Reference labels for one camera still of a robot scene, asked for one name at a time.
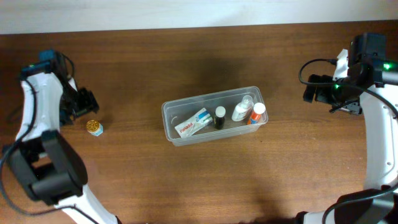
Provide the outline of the clear plastic container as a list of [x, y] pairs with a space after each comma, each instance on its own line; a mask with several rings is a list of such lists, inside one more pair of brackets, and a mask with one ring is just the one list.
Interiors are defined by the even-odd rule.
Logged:
[[168, 101], [162, 105], [167, 139], [174, 146], [255, 132], [268, 122], [256, 86]]

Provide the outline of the white squeeze bottle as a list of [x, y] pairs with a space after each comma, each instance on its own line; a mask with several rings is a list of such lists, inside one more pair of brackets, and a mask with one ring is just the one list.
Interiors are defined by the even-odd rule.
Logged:
[[241, 102], [235, 106], [231, 119], [233, 121], [244, 120], [252, 110], [253, 106], [253, 98], [250, 95], [244, 96]]

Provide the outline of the dark bottle white cap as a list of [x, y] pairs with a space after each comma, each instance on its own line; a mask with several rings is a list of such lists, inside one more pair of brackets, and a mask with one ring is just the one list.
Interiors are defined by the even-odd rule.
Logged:
[[225, 121], [226, 109], [223, 106], [218, 106], [215, 110], [215, 128], [223, 129]]

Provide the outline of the small jar gold lid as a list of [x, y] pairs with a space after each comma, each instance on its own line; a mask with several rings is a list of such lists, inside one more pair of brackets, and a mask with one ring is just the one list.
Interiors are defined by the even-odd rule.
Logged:
[[97, 120], [89, 120], [86, 123], [86, 130], [93, 136], [99, 136], [103, 133], [103, 126]]

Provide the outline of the white Panadol box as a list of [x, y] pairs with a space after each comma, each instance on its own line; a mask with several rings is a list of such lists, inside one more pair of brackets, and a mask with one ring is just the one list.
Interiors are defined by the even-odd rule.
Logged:
[[181, 138], [194, 135], [197, 131], [213, 122], [213, 117], [206, 108], [196, 112], [191, 118], [176, 125], [175, 130]]

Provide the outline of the orange tube white cap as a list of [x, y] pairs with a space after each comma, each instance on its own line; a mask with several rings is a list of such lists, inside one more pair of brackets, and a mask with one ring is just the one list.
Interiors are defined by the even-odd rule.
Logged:
[[265, 104], [263, 104], [263, 103], [254, 104], [254, 106], [252, 108], [252, 113], [249, 116], [249, 119], [247, 121], [247, 125], [258, 123], [262, 117], [262, 114], [265, 113], [265, 111], [266, 111]]

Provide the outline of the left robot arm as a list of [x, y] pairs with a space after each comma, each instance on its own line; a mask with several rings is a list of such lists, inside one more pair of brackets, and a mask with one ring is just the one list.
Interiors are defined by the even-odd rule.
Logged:
[[4, 187], [1, 194], [13, 210], [28, 217], [62, 211], [75, 223], [119, 223], [90, 190], [83, 160], [60, 133], [62, 126], [99, 110], [93, 93], [79, 88], [74, 74], [74, 63], [56, 50], [42, 51], [37, 63], [22, 68], [21, 127], [15, 141], [2, 149], [1, 165], [10, 168], [31, 200], [49, 209], [29, 212]]

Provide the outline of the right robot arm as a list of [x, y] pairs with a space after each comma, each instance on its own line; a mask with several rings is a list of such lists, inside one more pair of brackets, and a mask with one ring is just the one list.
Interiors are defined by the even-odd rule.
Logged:
[[363, 115], [366, 126], [364, 189], [342, 195], [322, 212], [300, 212], [295, 223], [397, 223], [397, 62], [386, 57], [386, 36], [357, 35], [328, 63], [332, 76], [312, 74], [303, 100], [331, 113]]

